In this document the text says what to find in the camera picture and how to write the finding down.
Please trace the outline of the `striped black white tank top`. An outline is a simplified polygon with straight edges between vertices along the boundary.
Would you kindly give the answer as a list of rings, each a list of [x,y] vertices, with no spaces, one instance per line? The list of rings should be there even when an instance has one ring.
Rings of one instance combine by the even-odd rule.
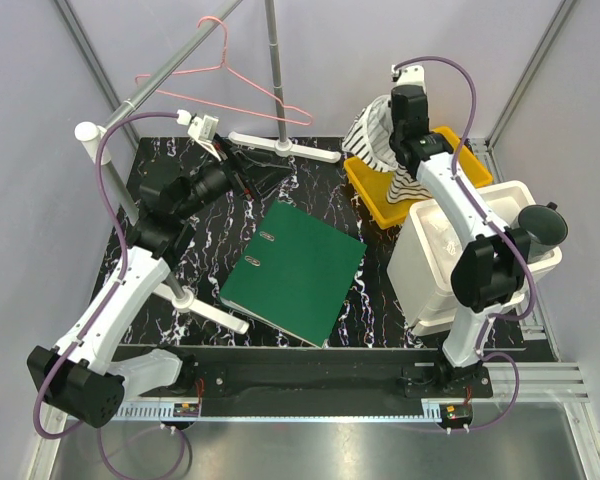
[[[360,159],[372,170],[391,173],[391,182],[385,195],[389,204],[406,200],[426,200],[430,192],[399,165],[389,145],[393,133],[390,96],[380,95],[355,117],[347,131],[342,149]]]

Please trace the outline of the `pink wire hanger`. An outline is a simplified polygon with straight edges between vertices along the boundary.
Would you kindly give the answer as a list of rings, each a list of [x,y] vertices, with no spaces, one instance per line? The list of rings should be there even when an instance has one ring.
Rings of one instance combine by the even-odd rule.
[[[217,27],[221,31],[218,60],[209,66],[176,69],[168,75],[166,85],[157,88],[157,95],[218,111],[281,121],[284,126],[308,127],[313,124],[313,116],[308,111],[287,103],[277,87],[265,88],[232,67],[229,57],[229,29],[223,20],[206,15],[199,19],[197,27]],[[238,96],[245,93],[266,98],[273,104],[272,110],[257,108],[253,100],[240,100]]]

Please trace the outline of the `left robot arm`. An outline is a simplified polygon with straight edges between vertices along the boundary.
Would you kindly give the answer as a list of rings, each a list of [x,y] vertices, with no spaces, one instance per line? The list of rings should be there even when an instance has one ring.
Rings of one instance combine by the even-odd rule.
[[[194,174],[170,161],[151,163],[139,187],[139,218],[120,233],[121,258],[108,281],[73,327],[52,348],[35,347],[27,367],[38,391],[33,407],[36,432],[53,438],[41,423],[43,405],[93,428],[106,425],[122,403],[165,387],[176,396],[195,386],[190,358],[170,347],[117,361],[125,331],[153,295],[180,312],[193,312],[244,334],[245,320],[198,300],[171,279],[195,229],[191,217],[228,192],[259,201],[289,175],[290,167],[270,152],[241,147],[220,136],[201,141],[209,159]]]

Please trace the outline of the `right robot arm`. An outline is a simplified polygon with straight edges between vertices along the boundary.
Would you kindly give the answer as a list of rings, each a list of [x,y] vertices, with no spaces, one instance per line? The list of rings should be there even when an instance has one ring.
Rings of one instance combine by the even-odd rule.
[[[394,87],[389,107],[389,145],[398,164],[429,191],[462,245],[450,277],[459,306],[431,374],[437,390],[452,397],[477,377],[492,322],[533,279],[527,265],[530,236],[488,208],[459,166],[461,148],[430,130],[423,87]]]

